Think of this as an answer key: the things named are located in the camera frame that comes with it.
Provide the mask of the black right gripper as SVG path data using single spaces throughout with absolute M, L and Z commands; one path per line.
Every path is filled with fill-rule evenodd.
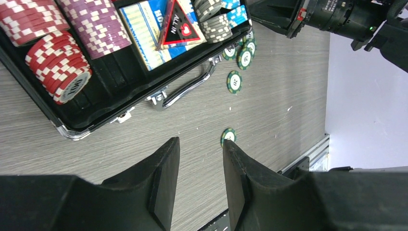
M 248 6 L 252 20 L 287 37 L 297 18 L 308 26 L 352 39 L 351 48 L 371 51 L 408 70 L 408 20 L 399 15 L 406 0 L 258 0 Z

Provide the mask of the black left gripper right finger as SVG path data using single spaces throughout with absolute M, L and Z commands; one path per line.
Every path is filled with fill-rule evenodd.
M 405 231 L 408 175 L 384 171 L 278 174 L 224 141 L 233 231 Z

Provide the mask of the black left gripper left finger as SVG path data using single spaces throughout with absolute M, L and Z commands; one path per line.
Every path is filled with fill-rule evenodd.
M 178 137 L 92 184 L 75 175 L 0 178 L 3 231 L 168 231 L 180 161 Z

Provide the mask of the black poker set case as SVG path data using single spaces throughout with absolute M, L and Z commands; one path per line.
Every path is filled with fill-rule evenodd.
M 119 8 L 140 1 L 112 0 L 123 25 Z M 44 36 L 16 47 L 0 28 L 0 60 L 59 133 L 72 140 L 82 139 L 107 122 L 125 120 L 142 100 L 151 101 L 157 110 L 168 108 L 211 76 L 225 48 L 252 31 L 248 5 L 241 0 L 248 20 L 231 28 L 231 38 L 214 44 L 202 43 L 149 71 L 125 25 L 131 45 L 91 59 L 71 22 L 57 0 L 55 2 L 70 26 L 66 31 L 74 37 L 92 69 L 89 82 L 79 94 L 65 104 L 56 104 L 25 63 L 28 51 Z

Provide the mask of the red 100 chip stack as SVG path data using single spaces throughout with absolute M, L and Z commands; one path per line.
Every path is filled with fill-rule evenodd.
M 56 104 L 72 100 L 92 76 L 90 64 L 67 31 L 41 38 L 26 54 L 25 63 Z

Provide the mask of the purple white chip roll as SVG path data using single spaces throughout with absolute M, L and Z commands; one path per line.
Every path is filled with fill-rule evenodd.
M 110 0 L 58 0 L 91 59 L 131 45 L 129 35 Z

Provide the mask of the red white chip roll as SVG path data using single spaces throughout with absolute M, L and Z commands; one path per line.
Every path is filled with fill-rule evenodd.
M 0 27 L 16 47 L 70 28 L 53 0 L 2 0 Z

